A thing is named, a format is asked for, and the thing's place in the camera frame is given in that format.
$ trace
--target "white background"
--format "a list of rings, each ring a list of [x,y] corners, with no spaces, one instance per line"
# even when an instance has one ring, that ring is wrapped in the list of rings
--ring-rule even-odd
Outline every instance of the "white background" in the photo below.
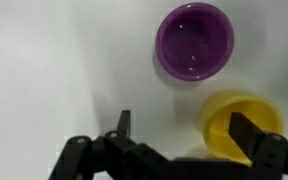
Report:
[[[112,129],[122,109],[137,142],[207,155],[191,121],[228,88],[272,100],[288,137],[288,1],[205,1],[230,18],[235,48],[199,83],[173,79],[154,55],[159,24],[187,2],[0,0],[0,180],[47,179],[68,138]]]

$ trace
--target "purple bowl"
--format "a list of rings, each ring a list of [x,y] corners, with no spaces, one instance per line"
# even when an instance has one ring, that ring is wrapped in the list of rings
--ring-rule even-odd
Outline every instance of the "purple bowl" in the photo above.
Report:
[[[169,74],[184,81],[200,81],[223,68],[233,44],[232,25],[221,10],[210,4],[190,3],[164,19],[155,48]]]

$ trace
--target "yellow bowl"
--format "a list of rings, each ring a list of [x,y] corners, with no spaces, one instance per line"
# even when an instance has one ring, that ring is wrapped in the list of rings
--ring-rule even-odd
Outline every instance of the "yellow bowl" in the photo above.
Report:
[[[269,100],[237,90],[212,95],[201,111],[204,142],[211,153],[250,165],[250,160],[228,134],[232,112],[241,112],[260,129],[282,135],[284,124],[277,107]]]

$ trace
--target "white table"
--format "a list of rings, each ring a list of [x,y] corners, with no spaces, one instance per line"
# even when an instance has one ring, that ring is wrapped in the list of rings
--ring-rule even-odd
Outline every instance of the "white table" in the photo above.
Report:
[[[187,2],[0,0],[0,180],[47,179],[68,138],[96,138],[122,109],[135,141],[168,158],[204,156],[191,121],[228,88],[272,100],[288,137],[288,1],[205,1],[229,16],[236,42],[199,83],[173,79],[154,55],[162,19]]]

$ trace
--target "purple cup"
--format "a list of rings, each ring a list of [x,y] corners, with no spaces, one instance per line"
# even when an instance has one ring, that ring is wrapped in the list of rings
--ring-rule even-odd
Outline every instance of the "purple cup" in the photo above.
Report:
[[[232,25],[218,8],[190,3],[172,11],[156,36],[160,64],[172,76],[200,81],[227,63],[234,45]]]

